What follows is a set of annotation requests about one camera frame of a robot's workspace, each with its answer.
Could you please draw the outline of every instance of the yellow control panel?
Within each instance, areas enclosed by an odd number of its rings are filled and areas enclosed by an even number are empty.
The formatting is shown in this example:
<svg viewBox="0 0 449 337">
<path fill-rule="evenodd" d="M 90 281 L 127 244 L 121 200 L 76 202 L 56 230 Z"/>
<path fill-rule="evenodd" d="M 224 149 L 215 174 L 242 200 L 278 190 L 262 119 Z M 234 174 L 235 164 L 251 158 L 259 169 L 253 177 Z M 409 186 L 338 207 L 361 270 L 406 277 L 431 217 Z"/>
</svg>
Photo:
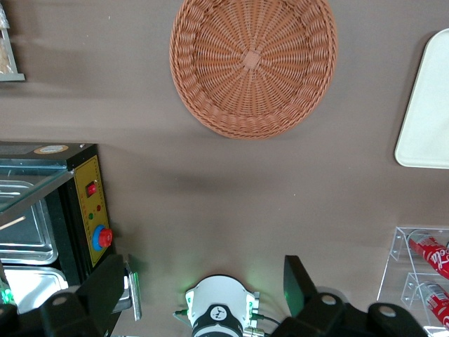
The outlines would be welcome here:
<svg viewBox="0 0 449 337">
<path fill-rule="evenodd" d="M 88 240 L 91 262 L 94 267 L 106 251 L 109 223 L 105 195 L 103 194 L 98 157 L 94 156 L 75 169 L 75 185 L 83 215 L 84 230 Z"/>
</svg>

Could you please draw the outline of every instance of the green indicator light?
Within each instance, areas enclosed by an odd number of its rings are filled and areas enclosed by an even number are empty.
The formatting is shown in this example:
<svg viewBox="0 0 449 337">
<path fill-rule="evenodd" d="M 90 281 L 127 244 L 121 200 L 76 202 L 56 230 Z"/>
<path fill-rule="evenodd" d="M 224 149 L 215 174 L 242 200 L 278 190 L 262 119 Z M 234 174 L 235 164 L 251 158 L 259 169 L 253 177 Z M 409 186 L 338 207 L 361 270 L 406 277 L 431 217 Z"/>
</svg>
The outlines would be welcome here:
<svg viewBox="0 0 449 337">
<path fill-rule="evenodd" d="M 1 292 L 1 299 L 4 304 L 14 303 L 13 293 L 11 293 L 10 289 L 6 289 Z"/>
</svg>

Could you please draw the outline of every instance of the wicker basket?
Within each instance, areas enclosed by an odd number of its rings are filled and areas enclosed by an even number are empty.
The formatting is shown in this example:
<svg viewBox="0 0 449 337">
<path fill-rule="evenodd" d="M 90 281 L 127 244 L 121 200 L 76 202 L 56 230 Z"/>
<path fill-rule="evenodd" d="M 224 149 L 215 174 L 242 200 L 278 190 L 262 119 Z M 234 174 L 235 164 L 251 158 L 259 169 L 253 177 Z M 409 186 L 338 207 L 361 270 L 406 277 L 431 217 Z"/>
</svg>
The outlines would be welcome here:
<svg viewBox="0 0 449 337">
<path fill-rule="evenodd" d="M 170 40 L 182 101 L 230 138 L 298 125 L 326 92 L 336 57 L 327 0 L 185 0 Z"/>
</svg>

